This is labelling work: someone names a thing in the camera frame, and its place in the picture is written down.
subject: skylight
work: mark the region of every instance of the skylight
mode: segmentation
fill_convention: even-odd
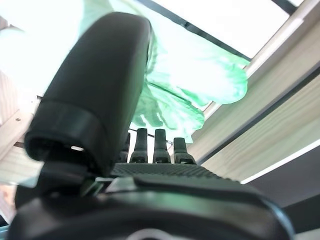
[[[303,1],[304,0],[289,0],[289,2],[291,2],[296,7],[299,7],[302,4]]]
[[[249,58],[257,54],[289,17],[271,0],[154,2]]]

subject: black metal part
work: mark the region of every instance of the black metal part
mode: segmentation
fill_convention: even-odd
[[[156,129],[154,135],[153,163],[170,164],[171,159],[167,151],[166,130]]]
[[[284,208],[297,234],[320,229],[319,203],[320,194]]]
[[[240,137],[242,134],[244,134],[246,131],[248,131],[250,128],[252,128],[254,125],[259,123],[262,119],[264,119],[266,116],[268,116],[270,113],[272,113],[278,107],[280,107],[289,98],[291,98],[298,91],[300,91],[303,87],[305,87],[308,83],[310,83],[312,80],[314,80],[319,74],[320,74],[320,61],[315,66],[313,66],[313,68],[309,72],[307,72],[305,75],[303,75],[300,78],[300,80],[298,80],[296,82],[296,84],[294,84],[290,89],[283,92],[282,95],[277,97],[277,99],[272,101],[264,109],[260,110],[256,115],[254,115],[251,119],[249,119],[237,132],[235,132],[233,135],[231,135],[228,139],[226,139],[220,145],[218,145],[217,147],[210,150],[202,158],[197,159],[197,161],[196,161],[197,164],[202,165],[203,163],[205,163],[213,155],[215,155],[216,153],[221,151],[227,145],[232,143],[234,140],[236,140],[238,137]]]
[[[91,176],[88,168],[69,162],[47,161],[44,163],[37,185],[34,188],[19,185],[14,198],[18,209],[29,201],[46,195],[57,194],[64,196],[77,196],[80,187]]]
[[[25,150],[38,161],[50,152],[106,177],[128,135],[145,78],[150,22],[113,12],[77,41],[50,86],[25,135]]]
[[[220,177],[202,166],[194,164],[127,164],[117,163],[111,172],[111,177],[149,176],[178,176],[186,178],[220,179]]]
[[[297,7],[293,5],[289,0],[272,0],[275,4],[277,4],[283,11],[285,11],[290,16],[294,14],[297,10]]]
[[[136,132],[134,151],[130,158],[130,163],[148,163],[147,129],[139,128]]]
[[[129,147],[130,147],[130,133],[128,132],[128,136],[124,143],[124,147],[119,153],[119,158],[116,161],[117,163],[127,163],[128,162],[128,154],[129,154]]]
[[[174,163],[175,164],[196,164],[193,156],[188,154],[185,139],[176,137],[173,140]]]
[[[250,187],[216,179],[203,189],[203,178],[182,189],[186,180],[177,180],[117,178],[106,195],[36,198],[18,210],[8,240],[73,239],[75,233],[79,240],[122,239],[141,229],[199,240],[293,239],[288,218]]]
[[[214,36],[211,36],[209,33],[201,30],[200,28],[196,27],[192,23],[188,22],[187,20],[183,19],[182,17],[176,15],[172,11],[166,9],[165,7],[161,6],[160,4],[152,1],[152,0],[138,0],[141,4],[146,6],[147,8],[161,14],[162,16],[170,19],[176,24],[179,24],[180,26],[184,27],[187,31],[197,34],[198,36],[214,43],[215,45],[219,46],[220,48],[228,51],[229,53],[232,53],[236,56],[239,56],[247,61],[251,61],[251,58],[244,55],[243,53],[237,51],[233,47],[227,45],[223,41],[220,41],[219,39],[215,38]]]

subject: black plastic housing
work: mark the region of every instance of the black plastic housing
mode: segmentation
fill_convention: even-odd
[[[121,152],[119,153],[119,157],[116,161],[117,163],[127,163],[128,154],[129,154],[129,147],[130,147],[130,138],[131,138],[131,135],[130,135],[130,133],[128,133],[126,140],[125,140],[125,143],[124,143],[124,146],[123,146]]]
[[[100,176],[110,173],[142,91],[150,35],[146,18],[119,12],[103,16],[84,33],[25,135],[31,158],[85,165]],[[83,149],[76,158],[72,146]]]
[[[146,128],[139,128],[136,131],[136,141],[134,151],[130,158],[130,163],[143,164],[148,163],[148,131]]]
[[[195,240],[293,240],[283,211],[249,186],[193,164],[118,165],[139,173],[98,196],[35,198],[18,209],[8,240],[127,239],[142,229]]]
[[[174,138],[173,152],[175,164],[196,164],[194,157],[187,152],[187,146],[184,138]]]
[[[154,133],[154,152],[153,163],[170,164],[171,159],[167,151],[166,131],[164,129],[156,129]]]

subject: wooden frame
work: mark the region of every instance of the wooden frame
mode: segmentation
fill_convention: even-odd
[[[263,110],[281,98],[284,93],[287,93],[294,86],[298,85],[304,79],[304,77],[320,62],[319,12],[319,1],[305,0],[295,14],[291,16],[293,19],[290,19],[290,21],[293,21],[294,18],[303,19],[303,23],[287,40],[283,41],[283,45],[277,49],[265,62],[258,64],[256,63],[258,59],[254,59],[252,61],[249,68],[252,68],[253,65],[261,67],[258,67],[255,71],[252,71],[253,73],[249,78],[249,91],[245,98],[234,104],[222,105],[211,117],[208,118],[204,124],[204,127],[192,135],[194,143],[188,146],[188,151],[196,160],[201,160],[211,151],[218,149],[222,144],[227,143],[228,140],[231,139],[236,133],[241,131],[241,129],[250,124],[254,118],[259,116]],[[305,86],[305,89],[307,90],[304,91],[312,91],[313,87],[314,83],[310,85],[308,84]],[[313,101],[318,101],[317,98],[314,99],[315,96],[317,95],[313,95]],[[311,99],[312,95],[306,93],[303,95],[303,98],[300,98],[302,105],[296,105],[296,108],[294,105],[290,107],[286,106],[286,108],[290,109],[292,112],[306,114],[306,112],[301,110],[301,108],[303,107],[303,103],[312,102]],[[314,113],[320,111],[320,109],[316,107],[312,111]],[[270,115],[271,117],[287,117],[287,119],[290,119],[288,118],[289,116],[285,114],[285,112],[283,114],[281,114],[281,112],[275,112],[271,113]],[[306,117],[302,118],[301,116],[296,116],[295,119],[291,118],[290,120],[307,121]],[[291,136],[294,137],[295,133],[298,133],[299,131],[298,128],[303,126],[302,123],[303,122],[301,122],[301,124],[297,125],[295,128],[287,129],[286,136],[289,138],[291,134]],[[263,129],[268,129],[270,125],[272,126],[272,122],[266,122],[266,120],[261,121],[259,123],[259,127],[261,129],[260,131],[252,130],[245,134],[251,134],[250,139],[264,139],[266,148],[268,148],[267,144],[271,144],[270,142],[278,142],[279,149],[284,146],[282,144],[289,144],[285,140],[283,140],[284,142],[279,142],[280,138],[276,138],[276,135],[269,135],[269,139],[266,141],[266,138],[264,138],[263,134],[267,133],[263,131]],[[307,130],[305,130],[305,132],[300,132],[300,134],[303,136],[307,136],[309,133],[310,132]],[[273,159],[268,158],[262,160],[261,163],[256,162],[257,159],[252,152],[245,151],[246,148],[252,149],[250,145],[254,144],[254,142],[250,141],[248,138],[247,142],[244,142],[243,138],[241,139],[241,149],[243,150],[241,155],[243,158],[242,164],[238,164],[236,161],[229,159],[231,157],[229,154],[226,155],[228,151],[235,153],[235,148],[237,148],[239,151],[239,141],[236,139],[233,141],[236,141],[238,144],[234,145],[229,142],[229,144],[224,146],[223,152],[221,150],[221,152],[219,152],[220,154],[211,157],[206,163],[203,164],[203,166],[212,172],[216,172],[217,174],[220,173],[222,176],[237,180],[244,180],[245,178],[248,178],[261,171],[263,168],[272,165],[275,163],[275,161],[280,161],[282,157],[285,158],[292,154],[292,152],[299,151],[301,148],[310,144],[310,141],[312,141],[312,139],[307,140],[305,143],[296,145],[294,149],[287,149],[287,152],[279,151],[279,156],[276,156],[279,149],[274,149],[276,152],[272,155]],[[225,166],[226,168],[223,171],[219,171],[221,164],[227,162],[228,164]]]
[[[320,75],[203,166],[243,183],[258,178],[264,169],[320,139],[319,106]]]

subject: wood grain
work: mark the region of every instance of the wood grain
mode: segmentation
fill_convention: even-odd
[[[249,123],[263,108],[302,81],[320,61],[320,22],[300,40],[267,74],[257,80],[239,102],[221,106],[192,138],[188,152],[196,160],[219,146]]]
[[[0,70],[0,126],[18,109],[18,91],[12,80]]]
[[[320,139],[320,76],[243,135],[204,167],[242,181]]]
[[[0,161],[0,182],[34,187],[43,162],[31,159],[25,150],[13,146]]]

